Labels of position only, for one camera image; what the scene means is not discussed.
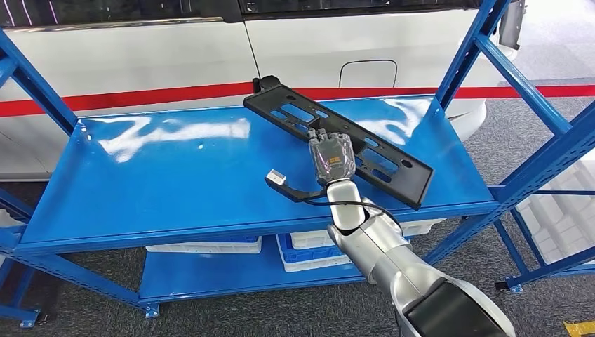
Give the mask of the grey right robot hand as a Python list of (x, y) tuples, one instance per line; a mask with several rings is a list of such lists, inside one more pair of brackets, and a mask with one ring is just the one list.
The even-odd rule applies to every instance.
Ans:
[(350, 137), (345, 133), (327, 133), (324, 128), (310, 128), (307, 134), (317, 182), (325, 187), (336, 180), (352, 179), (356, 162)]

